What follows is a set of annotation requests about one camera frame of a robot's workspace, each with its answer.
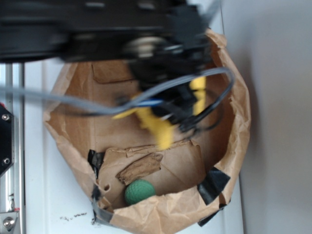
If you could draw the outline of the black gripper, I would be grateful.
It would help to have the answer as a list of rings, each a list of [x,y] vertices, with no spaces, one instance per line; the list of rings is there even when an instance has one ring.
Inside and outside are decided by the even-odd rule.
[[[140,89],[147,93],[167,82],[171,85],[157,91],[152,99],[160,103],[152,107],[155,117],[167,117],[172,125],[179,125],[182,132],[196,129],[208,114],[204,108],[195,113],[199,98],[190,81],[178,81],[191,75],[194,81],[210,60],[210,43],[199,39],[188,43],[170,43],[165,39],[136,39],[126,45],[130,71],[138,79]]]

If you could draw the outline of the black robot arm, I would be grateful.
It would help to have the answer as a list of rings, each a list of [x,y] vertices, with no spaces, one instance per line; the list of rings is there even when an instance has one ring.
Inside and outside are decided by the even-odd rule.
[[[207,75],[204,23],[198,7],[185,0],[3,0],[0,60],[124,60],[141,95],[117,107],[95,108],[94,114],[148,106],[186,132],[213,110],[194,114],[190,87]]]

